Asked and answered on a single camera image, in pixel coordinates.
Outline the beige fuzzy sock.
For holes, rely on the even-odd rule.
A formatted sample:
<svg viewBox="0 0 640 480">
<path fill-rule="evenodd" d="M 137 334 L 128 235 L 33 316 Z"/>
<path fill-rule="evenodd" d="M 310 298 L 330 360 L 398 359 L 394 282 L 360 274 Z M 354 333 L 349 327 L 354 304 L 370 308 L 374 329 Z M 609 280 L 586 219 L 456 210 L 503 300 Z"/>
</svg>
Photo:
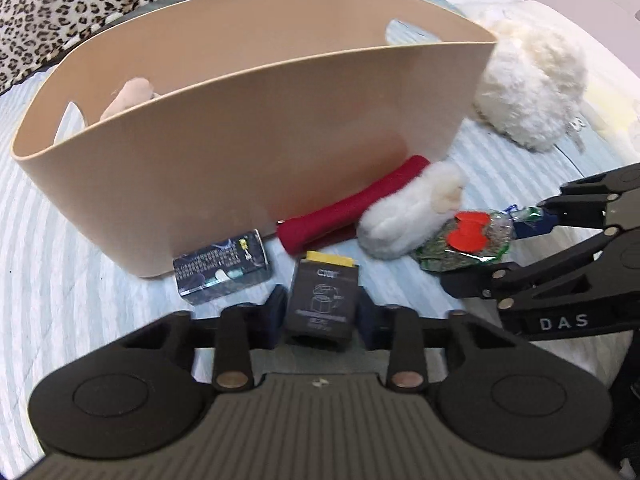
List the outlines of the beige fuzzy sock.
<svg viewBox="0 0 640 480">
<path fill-rule="evenodd" d="M 100 119 L 105 120 L 131 107 L 154 99 L 157 93 L 152 84 L 143 77 L 129 79 L 114 97 L 114 100 L 104 110 Z"/>
</svg>

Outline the black box yellow top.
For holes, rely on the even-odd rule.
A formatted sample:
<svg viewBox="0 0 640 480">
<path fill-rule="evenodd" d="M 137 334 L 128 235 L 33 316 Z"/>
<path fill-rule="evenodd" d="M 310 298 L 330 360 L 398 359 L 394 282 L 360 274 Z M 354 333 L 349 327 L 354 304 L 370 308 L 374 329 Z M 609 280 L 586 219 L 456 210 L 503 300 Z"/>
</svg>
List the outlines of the black box yellow top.
<svg viewBox="0 0 640 480">
<path fill-rule="evenodd" d="M 297 263 L 284 318 L 288 344 L 343 351 L 352 341 L 359 294 L 353 258 L 311 250 Z"/>
</svg>

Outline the white fluffy plush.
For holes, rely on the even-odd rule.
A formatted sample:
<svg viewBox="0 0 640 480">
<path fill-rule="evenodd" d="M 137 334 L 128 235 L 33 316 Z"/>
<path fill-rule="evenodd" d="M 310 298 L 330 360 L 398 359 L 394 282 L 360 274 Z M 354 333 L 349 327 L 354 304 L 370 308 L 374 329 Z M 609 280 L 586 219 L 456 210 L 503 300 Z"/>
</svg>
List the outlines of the white fluffy plush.
<svg viewBox="0 0 640 480">
<path fill-rule="evenodd" d="M 477 113 L 522 148 L 551 150 L 582 104 L 584 49 L 533 1 L 470 6 L 466 15 L 497 39 L 475 93 Z"/>
</svg>

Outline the crinkled green foil packet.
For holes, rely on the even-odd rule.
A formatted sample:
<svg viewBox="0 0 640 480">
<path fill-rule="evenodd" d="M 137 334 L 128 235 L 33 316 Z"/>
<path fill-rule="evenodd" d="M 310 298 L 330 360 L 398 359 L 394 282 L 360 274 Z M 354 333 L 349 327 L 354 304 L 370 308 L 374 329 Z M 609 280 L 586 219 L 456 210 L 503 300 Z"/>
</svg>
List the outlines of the crinkled green foil packet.
<svg viewBox="0 0 640 480">
<path fill-rule="evenodd" d="M 514 240 L 544 234 L 554 222 L 540 207 L 459 211 L 416 248 L 412 258 L 430 273 L 493 263 L 508 252 Z"/>
</svg>

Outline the beige plastic storage bin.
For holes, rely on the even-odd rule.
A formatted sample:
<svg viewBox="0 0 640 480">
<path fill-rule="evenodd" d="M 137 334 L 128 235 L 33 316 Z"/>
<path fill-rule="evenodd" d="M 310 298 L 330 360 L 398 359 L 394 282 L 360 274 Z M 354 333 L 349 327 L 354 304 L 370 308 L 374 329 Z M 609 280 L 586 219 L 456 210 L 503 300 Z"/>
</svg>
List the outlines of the beige plastic storage bin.
<svg viewBox="0 0 640 480">
<path fill-rule="evenodd" d="M 495 44 L 424 0 L 188 0 L 70 52 L 11 153 L 82 235 L 152 278 L 411 155 L 444 157 Z M 101 120 L 136 77 L 157 96 Z"/>
</svg>

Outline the red bow hair clip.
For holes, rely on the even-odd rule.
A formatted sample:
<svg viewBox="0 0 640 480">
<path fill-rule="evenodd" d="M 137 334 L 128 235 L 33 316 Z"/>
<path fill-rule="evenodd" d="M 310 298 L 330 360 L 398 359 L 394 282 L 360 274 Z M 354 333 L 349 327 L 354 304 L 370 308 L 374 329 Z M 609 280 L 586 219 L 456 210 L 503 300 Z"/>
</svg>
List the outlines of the red bow hair clip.
<svg viewBox="0 0 640 480">
<path fill-rule="evenodd" d="M 491 216 L 483 211 L 460 211 L 454 216 L 454 229 L 446 236 L 449 247 L 458 252 L 481 252 L 488 245 L 485 228 Z"/>
</svg>

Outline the red and white sock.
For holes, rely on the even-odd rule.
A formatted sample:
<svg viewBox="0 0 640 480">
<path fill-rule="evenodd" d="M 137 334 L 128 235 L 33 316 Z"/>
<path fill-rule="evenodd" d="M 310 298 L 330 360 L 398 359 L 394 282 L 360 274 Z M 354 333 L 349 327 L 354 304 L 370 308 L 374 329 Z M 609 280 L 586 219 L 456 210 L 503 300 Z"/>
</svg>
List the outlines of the red and white sock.
<svg viewBox="0 0 640 480">
<path fill-rule="evenodd" d="M 414 155 L 362 191 L 280 222 L 276 235 L 291 255 L 357 237 L 370 256 L 396 259 L 454 218 L 466 182 L 466 174 L 453 162 L 429 162 Z"/>
</svg>

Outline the dark blue printed box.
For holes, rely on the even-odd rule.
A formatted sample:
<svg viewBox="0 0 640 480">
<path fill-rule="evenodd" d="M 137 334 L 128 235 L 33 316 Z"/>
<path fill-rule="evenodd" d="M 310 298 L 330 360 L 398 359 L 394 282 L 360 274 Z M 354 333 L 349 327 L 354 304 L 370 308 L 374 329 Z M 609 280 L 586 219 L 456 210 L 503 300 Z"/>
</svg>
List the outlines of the dark blue printed box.
<svg viewBox="0 0 640 480">
<path fill-rule="evenodd" d="M 179 296 L 194 306 L 258 285 L 272 274 L 257 230 L 183 254 L 172 267 Z"/>
</svg>

